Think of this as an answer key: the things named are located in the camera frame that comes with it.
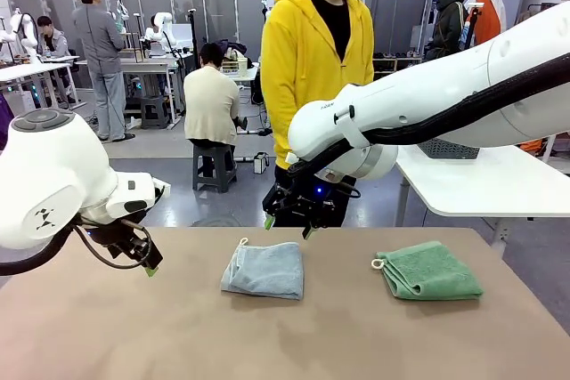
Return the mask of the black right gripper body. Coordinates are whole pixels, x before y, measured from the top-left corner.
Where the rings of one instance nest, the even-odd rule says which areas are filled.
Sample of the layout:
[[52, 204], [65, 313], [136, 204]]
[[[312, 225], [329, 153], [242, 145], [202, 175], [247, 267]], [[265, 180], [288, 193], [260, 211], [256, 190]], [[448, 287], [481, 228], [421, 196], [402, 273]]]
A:
[[275, 173], [262, 208], [275, 222], [335, 222], [335, 185], [313, 175]]

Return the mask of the black stand with white top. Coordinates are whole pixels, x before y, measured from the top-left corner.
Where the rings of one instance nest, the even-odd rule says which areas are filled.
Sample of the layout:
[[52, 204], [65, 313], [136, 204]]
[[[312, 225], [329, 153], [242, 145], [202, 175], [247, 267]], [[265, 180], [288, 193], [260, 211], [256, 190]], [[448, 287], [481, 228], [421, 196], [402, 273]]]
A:
[[460, 35], [459, 48], [461, 51], [465, 51], [474, 45], [475, 27], [483, 6], [483, 3], [478, 2], [467, 4], [468, 17], [463, 25], [463, 29]]

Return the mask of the white lab desk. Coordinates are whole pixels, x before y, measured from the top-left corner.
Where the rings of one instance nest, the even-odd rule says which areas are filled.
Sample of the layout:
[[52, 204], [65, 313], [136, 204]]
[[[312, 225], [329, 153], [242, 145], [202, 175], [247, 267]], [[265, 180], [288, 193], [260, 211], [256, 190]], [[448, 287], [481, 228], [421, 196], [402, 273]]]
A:
[[[60, 59], [56, 62], [21, 64], [0, 69], [0, 142], [8, 137], [8, 122], [3, 115], [5, 109], [13, 117], [25, 115], [38, 109], [55, 109], [64, 115], [73, 115], [74, 109], [84, 106], [77, 97], [71, 75], [71, 65]], [[60, 80], [58, 71], [67, 72], [72, 96], [72, 106]]]

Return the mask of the mannequin white shirt orange trousers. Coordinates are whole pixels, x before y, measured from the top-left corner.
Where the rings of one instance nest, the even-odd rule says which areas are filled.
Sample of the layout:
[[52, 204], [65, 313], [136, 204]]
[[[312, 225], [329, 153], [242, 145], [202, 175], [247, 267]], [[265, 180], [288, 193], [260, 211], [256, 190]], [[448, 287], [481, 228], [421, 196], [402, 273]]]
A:
[[526, 153], [539, 158], [543, 157], [547, 152], [553, 155], [556, 151], [553, 148], [548, 149], [548, 139], [528, 141], [517, 146]]

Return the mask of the grey plastic stool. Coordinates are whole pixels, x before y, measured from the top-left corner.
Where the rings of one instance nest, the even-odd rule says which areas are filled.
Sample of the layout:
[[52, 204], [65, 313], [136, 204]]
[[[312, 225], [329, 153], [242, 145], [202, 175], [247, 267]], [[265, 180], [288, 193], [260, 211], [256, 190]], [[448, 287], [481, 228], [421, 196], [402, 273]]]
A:
[[192, 189], [211, 186], [219, 193], [226, 193], [237, 180], [237, 166], [230, 145], [215, 147], [193, 146]]

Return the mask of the mannequin orange garment tan cap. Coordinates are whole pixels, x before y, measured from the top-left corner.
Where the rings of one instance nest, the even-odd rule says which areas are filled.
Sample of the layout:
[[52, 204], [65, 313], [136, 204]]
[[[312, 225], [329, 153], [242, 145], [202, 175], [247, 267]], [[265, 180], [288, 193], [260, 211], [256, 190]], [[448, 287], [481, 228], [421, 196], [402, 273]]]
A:
[[485, 43], [501, 33], [501, 19], [493, 0], [476, 0], [482, 3], [479, 8], [476, 25], [474, 27], [475, 45]]

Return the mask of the grey mesh basket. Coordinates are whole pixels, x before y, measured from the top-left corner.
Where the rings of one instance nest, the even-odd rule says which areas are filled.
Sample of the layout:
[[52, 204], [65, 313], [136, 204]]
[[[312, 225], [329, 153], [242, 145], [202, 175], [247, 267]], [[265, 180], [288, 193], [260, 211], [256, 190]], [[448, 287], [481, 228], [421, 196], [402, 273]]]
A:
[[431, 139], [418, 144], [418, 148], [432, 159], [472, 160], [479, 154], [479, 148], [472, 148], [441, 139]]

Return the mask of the seated person grey jacket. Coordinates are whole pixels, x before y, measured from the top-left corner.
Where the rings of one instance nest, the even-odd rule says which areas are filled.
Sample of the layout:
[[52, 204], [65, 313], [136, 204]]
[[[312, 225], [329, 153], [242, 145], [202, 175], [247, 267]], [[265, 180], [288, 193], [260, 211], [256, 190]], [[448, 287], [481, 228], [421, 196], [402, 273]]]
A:
[[[37, 26], [41, 31], [42, 37], [38, 44], [38, 52], [43, 57], [61, 58], [70, 56], [67, 38], [60, 30], [54, 27], [52, 20], [48, 16], [38, 17]], [[57, 72], [65, 89], [68, 102], [75, 103], [76, 100], [72, 97], [68, 72], [65, 69], [58, 69]]]

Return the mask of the white rectangular table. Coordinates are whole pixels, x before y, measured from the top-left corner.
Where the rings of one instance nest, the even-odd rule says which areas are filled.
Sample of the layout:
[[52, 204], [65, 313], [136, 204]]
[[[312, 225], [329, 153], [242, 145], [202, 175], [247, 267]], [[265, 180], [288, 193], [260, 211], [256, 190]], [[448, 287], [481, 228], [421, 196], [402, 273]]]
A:
[[479, 150], [475, 159], [432, 159], [402, 146], [395, 227], [403, 226], [410, 190], [445, 217], [495, 218], [492, 248], [503, 254], [517, 218], [570, 218], [570, 177], [515, 146]]

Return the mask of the seated person cream sweater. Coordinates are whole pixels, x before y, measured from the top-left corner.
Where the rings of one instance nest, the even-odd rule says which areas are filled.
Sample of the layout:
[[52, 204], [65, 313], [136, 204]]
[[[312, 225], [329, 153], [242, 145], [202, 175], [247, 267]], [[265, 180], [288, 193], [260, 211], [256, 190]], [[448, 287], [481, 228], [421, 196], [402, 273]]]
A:
[[239, 88], [221, 71], [223, 58], [218, 44], [204, 44], [200, 67], [183, 81], [185, 138], [200, 147], [228, 145], [234, 149], [237, 129], [247, 127], [247, 119], [239, 116]]

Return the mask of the mannequin in black jacket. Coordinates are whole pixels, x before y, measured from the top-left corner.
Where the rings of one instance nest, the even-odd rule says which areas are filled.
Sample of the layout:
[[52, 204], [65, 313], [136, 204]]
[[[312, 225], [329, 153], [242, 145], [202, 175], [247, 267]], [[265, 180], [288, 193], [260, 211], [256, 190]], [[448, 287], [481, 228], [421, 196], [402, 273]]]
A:
[[442, 58], [460, 50], [460, 38], [468, 17], [464, 1], [436, 0], [436, 23], [432, 40], [425, 50], [425, 61]]

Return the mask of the green towel with white loop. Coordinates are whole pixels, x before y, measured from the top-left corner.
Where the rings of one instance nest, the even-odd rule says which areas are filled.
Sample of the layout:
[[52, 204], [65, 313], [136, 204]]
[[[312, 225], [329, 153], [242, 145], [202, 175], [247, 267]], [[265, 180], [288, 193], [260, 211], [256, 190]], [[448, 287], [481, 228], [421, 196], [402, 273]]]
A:
[[484, 293], [471, 269], [439, 241], [378, 252], [370, 266], [402, 300], [477, 300]]

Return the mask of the black step stool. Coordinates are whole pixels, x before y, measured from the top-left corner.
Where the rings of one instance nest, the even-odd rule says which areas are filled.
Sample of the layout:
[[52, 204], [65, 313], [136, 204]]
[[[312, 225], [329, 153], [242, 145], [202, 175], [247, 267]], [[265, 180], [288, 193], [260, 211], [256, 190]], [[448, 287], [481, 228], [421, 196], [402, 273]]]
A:
[[167, 100], [164, 96], [141, 98], [141, 128], [166, 129], [170, 125]]

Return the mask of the standing man grey jacket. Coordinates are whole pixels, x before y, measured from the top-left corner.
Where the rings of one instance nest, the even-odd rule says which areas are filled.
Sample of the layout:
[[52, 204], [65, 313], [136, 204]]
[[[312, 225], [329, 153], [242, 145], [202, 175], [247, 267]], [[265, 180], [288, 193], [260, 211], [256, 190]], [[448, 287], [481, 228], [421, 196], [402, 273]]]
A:
[[120, 142], [134, 138], [126, 131], [126, 91], [119, 53], [124, 49], [112, 16], [101, 7], [102, 0], [80, 0], [72, 13], [82, 42], [86, 65], [94, 89], [97, 135], [101, 141]]

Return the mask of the person in yellow hoodie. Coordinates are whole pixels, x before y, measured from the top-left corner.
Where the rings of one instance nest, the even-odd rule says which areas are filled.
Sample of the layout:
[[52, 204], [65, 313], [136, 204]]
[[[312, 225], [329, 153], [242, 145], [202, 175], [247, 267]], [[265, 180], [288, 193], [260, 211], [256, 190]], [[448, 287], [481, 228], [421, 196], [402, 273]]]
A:
[[275, 0], [261, 44], [261, 86], [273, 129], [275, 182], [290, 185], [288, 130], [299, 109], [374, 77], [374, 29], [363, 0]]

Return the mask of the black tripod pole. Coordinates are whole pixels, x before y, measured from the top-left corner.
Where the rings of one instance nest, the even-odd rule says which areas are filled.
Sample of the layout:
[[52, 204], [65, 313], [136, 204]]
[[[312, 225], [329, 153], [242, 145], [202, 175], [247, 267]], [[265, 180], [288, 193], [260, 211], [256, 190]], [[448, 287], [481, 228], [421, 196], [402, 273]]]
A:
[[189, 9], [186, 13], [186, 18], [191, 26], [192, 56], [194, 58], [196, 67], [198, 67], [200, 65], [200, 60], [198, 56], [198, 46], [197, 46], [196, 28], [195, 28], [195, 19], [194, 19], [195, 12], [196, 12], [195, 8]]

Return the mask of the light blue towel with loop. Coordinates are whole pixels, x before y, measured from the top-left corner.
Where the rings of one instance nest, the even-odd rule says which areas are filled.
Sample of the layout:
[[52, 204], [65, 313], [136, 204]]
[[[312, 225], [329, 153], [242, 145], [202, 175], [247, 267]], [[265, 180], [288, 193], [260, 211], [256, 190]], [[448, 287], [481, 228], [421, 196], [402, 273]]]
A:
[[221, 279], [224, 292], [301, 301], [305, 272], [300, 245], [251, 246], [240, 240]]

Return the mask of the grey work table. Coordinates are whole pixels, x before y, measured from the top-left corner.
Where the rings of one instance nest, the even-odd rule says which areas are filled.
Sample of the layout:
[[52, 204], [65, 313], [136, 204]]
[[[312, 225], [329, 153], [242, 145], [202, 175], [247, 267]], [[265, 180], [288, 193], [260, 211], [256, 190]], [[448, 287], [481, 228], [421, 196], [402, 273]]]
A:
[[[141, 98], [153, 98], [164, 96], [167, 100], [167, 110], [170, 116], [170, 125], [166, 128], [172, 130], [182, 119], [185, 112], [183, 97], [184, 67], [181, 61], [172, 56], [155, 57], [142, 61], [133, 58], [121, 60], [125, 77], [137, 77], [140, 84], [138, 100], [141, 111]], [[159, 90], [159, 84], [153, 84], [148, 77], [163, 76], [166, 81], [166, 89], [163, 93]]]

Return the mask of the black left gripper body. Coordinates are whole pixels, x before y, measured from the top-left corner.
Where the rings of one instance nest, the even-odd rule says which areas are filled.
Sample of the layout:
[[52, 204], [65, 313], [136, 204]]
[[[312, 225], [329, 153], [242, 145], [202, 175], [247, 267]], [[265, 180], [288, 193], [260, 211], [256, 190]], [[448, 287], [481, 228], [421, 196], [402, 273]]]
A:
[[140, 238], [135, 230], [145, 214], [130, 214], [110, 224], [99, 224], [83, 220], [88, 237], [96, 244], [104, 247], [113, 260], [125, 255], [133, 261], [145, 261], [149, 256], [149, 240]]

